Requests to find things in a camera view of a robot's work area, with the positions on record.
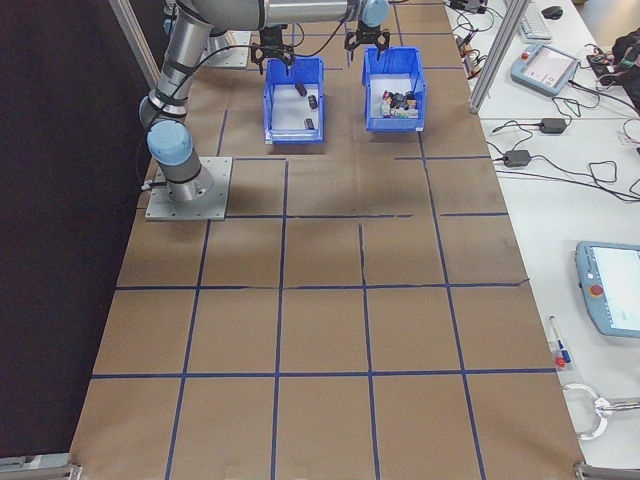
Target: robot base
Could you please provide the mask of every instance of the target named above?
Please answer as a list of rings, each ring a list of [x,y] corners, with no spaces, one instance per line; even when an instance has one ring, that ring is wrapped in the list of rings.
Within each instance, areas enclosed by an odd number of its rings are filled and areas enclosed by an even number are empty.
[[[231,157],[202,157],[200,162],[213,178],[213,186],[209,191],[192,202],[174,202],[168,188],[154,188],[149,198],[146,220],[224,220],[227,213],[233,159]],[[164,174],[158,169],[154,182],[165,181]]]

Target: white table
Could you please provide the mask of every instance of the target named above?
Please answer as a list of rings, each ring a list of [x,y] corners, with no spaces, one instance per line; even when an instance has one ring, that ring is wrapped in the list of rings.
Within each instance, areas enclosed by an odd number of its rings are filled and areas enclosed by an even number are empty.
[[[584,45],[594,43],[593,37],[570,0],[536,0],[536,3],[541,9],[550,5],[561,5],[564,9],[560,20],[548,22],[554,35],[553,46],[579,58],[592,52]],[[500,12],[505,10],[501,0],[490,2],[490,6]],[[448,15],[455,27],[457,14],[449,11]],[[490,24],[487,15],[469,18],[476,27]],[[488,53],[498,22],[496,19],[491,30],[475,36],[473,48]],[[463,35],[461,29],[456,33]],[[495,127],[510,119],[536,123],[543,117],[560,116],[548,97],[511,80],[512,60],[524,48],[526,44],[516,37],[480,110],[487,140],[503,151],[511,149],[526,134],[515,127],[491,134]],[[590,69],[580,70],[576,81],[592,88],[595,76]],[[621,87],[613,87],[607,93],[628,101]],[[570,87],[561,95],[587,105],[594,103],[594,97]],[[574,171],[586,172],[589,162],[614,160],[619,178],[615,188],[626,192],[640,178],[638,145],[622,134],[626,118],[637,116],[628,107],[603,98],[599,108],[583,110],[582,118],[574,119],[564,134],[544,135],[533,128],[534,137],[519,148],[529,150],[532,155],[545,155]],[[640,133],[638,125],[640,122],[629,125],[635,134]],[[492,154],[494,158],[500,156],[493,149]],[[496,169],[505,167],[497,164]],[[539,159],[522,171],[568,178]],[[578,288],[574,252],[581,240],[640,244],[640,204],[624,204],[606,193],[568,183],[503,174],[499,178],[548,339],[552,342],[554,335],[547,319],[555,315],[574,360],[573,370],[559,372],[561,383],[584,382],[610,400],[639,398],[640,340],[606,337],[597,332]],[[590,430],[596,423],[591,400],[575,392],[567,392],[565,398],[576,431]],[[593,441],[582,441],[581,447],[591,465],[640,468],[640,412],[614,414],[605,434]]]
[[[506,8],[503,0],[496,0],[489,2],[489,4],[492,8],[504,14]],[[589,63],[586,60],[586,56],[593,53],[593,47],[585,47],[585,45],[595,43],[595,41],[571,1],[536,0],[536,4],[540,9],[551,5],[561,5],[563,7],[564,14],[559,20],[547,20],[553,33],[553,42],[550,45],[581,59],[582,65],[588,66]],[[451,25],[455,27],[458,14],[451,9],[447,9],[447,14]],[[491,17],[487,14],[465,15],[468,16],[476,28],[485,29],[491,25]],[[471,41],[471,46],[479,50],[483,55],[489,53],[499,26],[500,19],[496,16],[491,30],[476,34]],[[457,29],[455,33],[461,37],[466,35],[466,32],[461,28]],[[528,46],[529,44],[524,43],[520,35],[514,37],[496,74],[494,83],[482,104],[480,109],[481,118],[518,119],[538,117],[540,119],[559,116],[556,107],[548,97],[511,80],[511,65]],[[595,88],[595,75],[590,68],[579,69],[575,80],[585,87]],[[628,101],[628,97],[622,87],[612,87],[605,93]],[[594,95],[580,92],[570,86],[565,87],[560,96],[574,98],[585,105],[594,105],[596,102]],[[633,112],[628,107],[605,97],[602,98],[597,109],[583,109],[583,118],[624,118],[630,116],[633,116]]]

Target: plastic bin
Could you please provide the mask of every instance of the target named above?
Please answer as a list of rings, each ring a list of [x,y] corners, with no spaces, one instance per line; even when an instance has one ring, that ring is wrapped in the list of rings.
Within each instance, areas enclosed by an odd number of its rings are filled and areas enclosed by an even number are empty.
[[[420,51],[415,47],[390,47],[378,57],[369,47],[364,54],[362,84],[365,88],[364,118],[369,132],[421,132],[427,107],[427,83]],[[384,118],[380,105],[385,90],[406,93],[412,90],[418,102],[417,118]]]
[[[301,96],[295,88],[301,83],[307,95]],[[264,83],[264,139],[265,143],[322,143],[324,141],[324,62],[320,57],[296,58],[285,68],[284,63],[270,59]],[[309,96],[315,95],[318,108],[309,105]],[[313,121],[308,130],[305,120]]]

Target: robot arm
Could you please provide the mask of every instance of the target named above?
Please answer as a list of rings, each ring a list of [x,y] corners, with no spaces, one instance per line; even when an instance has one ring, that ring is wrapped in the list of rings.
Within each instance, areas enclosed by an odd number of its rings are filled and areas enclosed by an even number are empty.
[[[289,65],[295,56],[292,47],[282,45],[283,24],[357,20],[356,41],[350,42],[353,35],[348,34],[347,50],[353,52],[361,43],[373,43],[381,51],[389,43],[389,32],[379,28],[389,4],[387,0],[177,0],[176,4],[177,16],[171,25],[160,79],[140,104],[140,120],[148,131],[149,150],[166,180],[167,202],[180,212],[189,212],[184,216],[171,213],[166,219],[178,219],[176,215],[181,219],[214,219],[198,209],[216,198],[211,192],[217,180],[214,182],[213,173],[202,164],[183,124],[193,73],[209,37],[226,30],[259,30],[262,45],[250,47],[252,59],[261,66],[265,57],[276,57]],[[256,57],[256,50],[261,51],[261,58]]]
[[[364,43],[384,50],[389,44],[388,32],[379,28],[387,16],[387,0],[179,0],[177,6],[160,80],[140,105],[140,119],[145,127],[168,119],[184,121],[192,73],[211,32],[275,29],[277,39],[277,29],[283,24],[358,21],[357,32],[349,32],[345,40],[347,50],[353,52]],[[261,63],[264,57],[275,56],[292,63],[293,52],[275,43],[253,46],[253,59]],[[257,58],[256,49],[262,50]]]

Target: wire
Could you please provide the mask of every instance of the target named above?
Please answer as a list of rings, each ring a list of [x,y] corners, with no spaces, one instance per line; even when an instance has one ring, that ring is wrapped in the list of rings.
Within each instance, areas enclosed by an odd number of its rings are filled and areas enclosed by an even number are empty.
[[[302,28],[302,25],[300,25],[299,23],[296,23],[296,28],[300,29],[300,34],[302,35],[302,38],[300,39],[300,41],[294,45],[289,45],[291,48],[298,48],[300,45],[302,45],[302,42],[304,42],[304,39],[306,38],[306,35],[304,33],[304,28]]]
[[[456,18],[457,26],[452,30],[454,32],[458,28],[462,28],[466,32],[470,32],[472,34],[471,38],[473,38],[473,35],[475,35],[476,33],[487,32],[487,31],[491,30],[493,28],[493,25],[495,24],[496,17],[494,16],[494,14],[492,13],[492,10],[490,10],[490,9],[487,9],[487,13],[489,13],[489,16],[491,17],[491,24],[486,28],[475,28],[473,26],[473,23],[471,23],[471,20],[469,20],[469,17],[467,17],[465,15],[465,13],[475,14],[477,12],[472,12],[472,11],[469,11],[469,10],[465,10],[465,11],[458,10],[457,8],[453,8],[451,6],[451,2],[443,2],[443,4],[444,4],[445,7],[453,10],[454,12],[456,12],[458,14],[458,17]],[[464,23],[460,23],[460,18],[464,19]]]
[[[528,137],[527,138],[523,138],[522,140],[519,140],[518,142],[516,142],[516,144],[512,148],[509,149],[509,150],[515,150],[516,148],[518,148],[519,145],[521,145],[524,142],[526,142],[527,140],[531,140],[533,138],[533,132],[531,130],[527,130],[526,128],[524,128],[526,126],[540,127],[540,126],[542,126],[542,123],[518,123],[516,120],[508,120],[505,123],[503,123],[502,125],[500,125],[499,127],[494,128],[491,131],[490,135],[493,135],[494,133],[497,133],[500,130],[502,130],[503,128],[506,128],[506,127],[518,127],[520,130],[525,132],[528,135]],[[493,148],[495,148],[498,151],[498,153],[500,153],[500,155],[502,155],[503,157],[505,156],[505,154],[498,147],[496,147],[493,143],[487,142],[487,144],[492,146]]]
[[[331,40],[333,40],[335,38],[335,36],[338,34],[338,30],[340,30],[340,27],[344,25],[344,20],[340,20],[340,22],[338,22],[338,26],[336,27],[336,29],[333,31],[333,33],[331,35],[329,35],[329,38],[327,39],[326,42],[324,42],[324,44],[315,52],[313,53],[308,53],[308,54],[298,54],[296,53],[295,56],[296,57],[302,57],[302,58],[308,58],[308,57],[315,57],[316,55],[318,55],[320,52],[322,52],[327,45],[329,45],[329,43],[331,42]]]
[[[575,88],[576,90],[581,90],[583,92],[588,92],[588,93],[592,93],[593,95],[596,95],[598,97],[598,103],[600,103],[600,96],[602,95],[603,97],[607,97],[610,98],[612,100],[615,100],[616,102],[620,102],[623,105],[626,105],[627,107],[629,107],[631,110],[633,110],[635,113],[640,114],[640,110],[637,109],[635,106],[633,106],[632,104],[630,104],[629,102],[625,102],[624,100],[621,100],[619,98],[614,97],[613,95],[609,95],[608,93],[602,93],[602,92],[598,92],[596,90],[593,90],[591,88],[587,88],[584,85],[580,85],[578,82],[574,81],[574,80],[569,80],[569,85],[571,85],[573,88]]]
[[[520,175],[520,176],[525,176],[525,177],[539,178],[539,179],[542,179],[542,180],[553,180],[553,181],[557,181],[557,182],[571,183],[573,185],[580,185],[580,186],[583,186],[583,187],[594,188],[596,190],[603,191],[605,193],[608,193],[609,195],[612,195],[613,197],[617,198],[618,200],[620,200],[620,201],[622,201],[624,203],[638,203],[638,202],[640,202],[640,193],[636,193],[633,190],[633,188],[640,183],[640,179],[636,180],[629,187],[629,189],[628,189],[629,193],[626,193],[626,192],[619,192],[617,190],[611,190],[611,189],[603,187],[602,185],[599,185],[599,184],[579,182],[578,180],[570,180],[570,179],[567,179],[567,178],[553,177],[553,176],[550,176],[550,175],[540,175],[538,173],[521,172],[521,171],[515,171],[515,170],[496,170],[496,173],[502,173],[502,174],[507,174],[507,175]]]
[[[631,142],[640,145],[640,140],[637,139],[637,138],[632,137],[629,134],[629,132],[627,131],[627,124],[629,124],[631,122],[640,122],[640,119],[639,118],[630,118],[628,120],[625,120],[625,122],[622,124],[622,132],[624,133],[625,137],[627,137]]]

